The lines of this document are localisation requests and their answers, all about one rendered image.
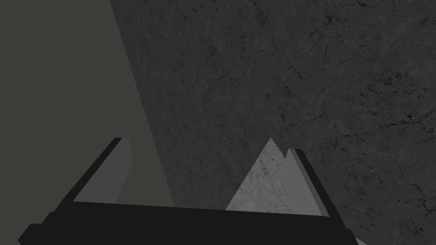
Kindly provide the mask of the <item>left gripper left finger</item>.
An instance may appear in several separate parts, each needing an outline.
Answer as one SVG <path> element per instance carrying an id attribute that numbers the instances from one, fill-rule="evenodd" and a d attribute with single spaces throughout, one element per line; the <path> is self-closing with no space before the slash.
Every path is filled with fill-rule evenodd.
<path id="1" fill-rule="evenodd" d="M 116 203 L 131 165 L 129 139 L 114 138 L 61 200 L 61 204 Z"/>

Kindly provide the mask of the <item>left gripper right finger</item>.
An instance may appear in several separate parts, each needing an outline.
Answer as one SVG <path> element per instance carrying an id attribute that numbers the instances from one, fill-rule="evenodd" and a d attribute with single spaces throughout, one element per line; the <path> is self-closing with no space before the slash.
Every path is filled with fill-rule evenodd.
<path id="1" fill-rule="evenodd" d="M 326 189 L 300 148 L 285 157 L 286 200 L 294 214 L 340 218 Z"/>

